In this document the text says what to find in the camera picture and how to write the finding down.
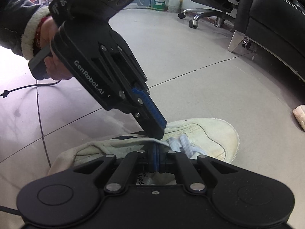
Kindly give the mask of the operator left hand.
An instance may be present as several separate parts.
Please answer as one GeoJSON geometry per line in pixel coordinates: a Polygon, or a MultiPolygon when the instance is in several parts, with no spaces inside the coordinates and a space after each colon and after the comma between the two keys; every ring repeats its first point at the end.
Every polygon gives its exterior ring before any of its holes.
{"type": "Polygon", "coordinates": [[[44,63],[46,65],[46,71],[50,78],[53,80],[69,80],[73,77],[73,75],[69,72],[69,70],[64,66],[64,64],[60,61],[60,59],[55,55],[51,48],[51,41],[54,35],[57,33],[58,27],[54,22],[52,17],[48,17],[41,26],[40,30],[40,47],[44,48],[49,45],[52,56],[47,56],[44,59],[44,63]]]}

